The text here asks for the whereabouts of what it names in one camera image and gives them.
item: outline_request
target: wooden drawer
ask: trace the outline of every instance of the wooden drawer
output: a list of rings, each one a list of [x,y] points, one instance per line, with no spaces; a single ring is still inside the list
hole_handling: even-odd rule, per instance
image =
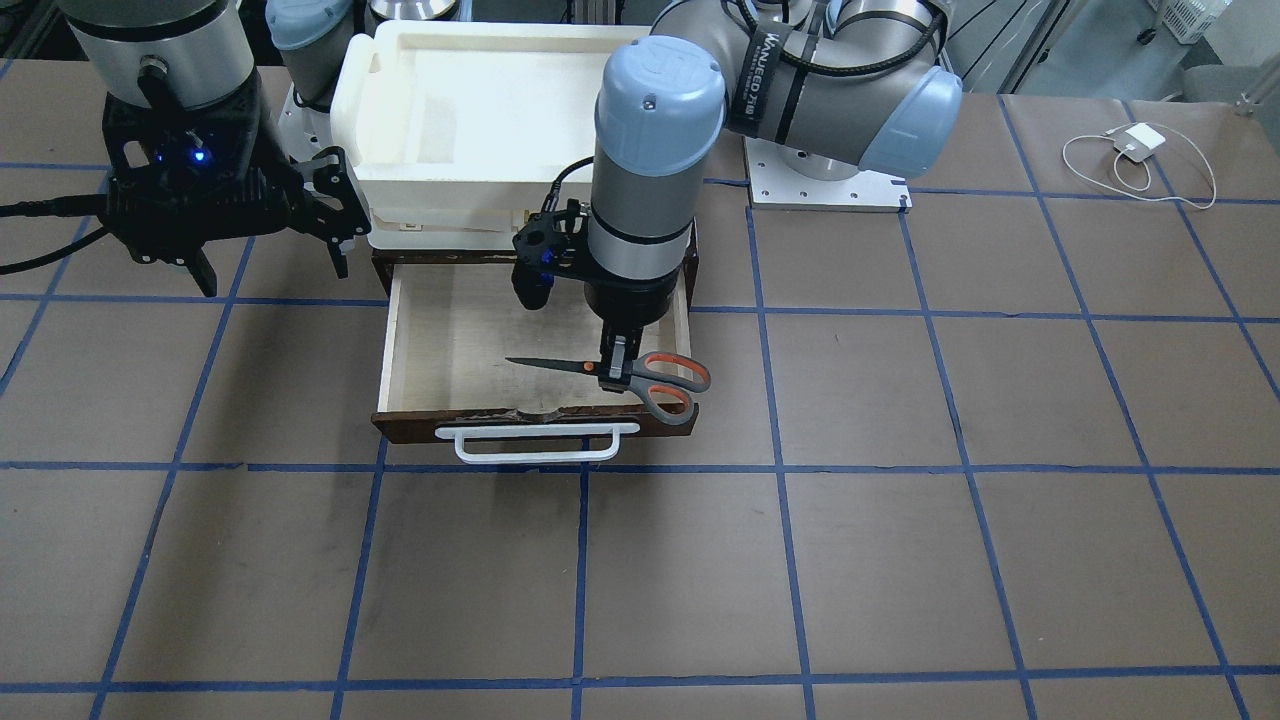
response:
[[[696,254],[690,258],[686,273],[696,266]],[[375,259],[390,275],[390,309],[372,420],[390,442],[442,442],[440,428],[490,425],[635,423],[641,436],[692,430],[692,421],[659,423],[634,395],[605,392],[585,375],[507,363],[508,356],[599,357],[600,320],[581,283],[561,281],[547,307],[529,311],[511,291],[509,259],[398,260]],[[691,355],[685,279],[667,316],[646,328],[641,352]],[[563,436],[573,434],[564,428]]]

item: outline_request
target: white drawer handle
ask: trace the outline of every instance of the white drawer handle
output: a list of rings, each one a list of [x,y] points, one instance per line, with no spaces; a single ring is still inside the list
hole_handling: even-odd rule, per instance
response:
[[[544,465],[548,462],[595,462],[618,454],[622,436],[640,432],[636,423],[582,423],[564,425],[480,425],[476,428],[436,428],[435,437],[453,441],[453,452],[468,465]],[[467,452],[468,439],[511,439],[536,437],[612,436],[604,450],[570,450],[563,452]]]

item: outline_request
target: white tray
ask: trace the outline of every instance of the white tray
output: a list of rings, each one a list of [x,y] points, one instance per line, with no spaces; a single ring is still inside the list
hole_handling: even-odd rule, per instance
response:
[[[356,36],[333,101],[384,250],[511,249],[548,184],[595,149],[604,63],[635,26],[388,22]],[[586,197],[590,169],[562,197]]]

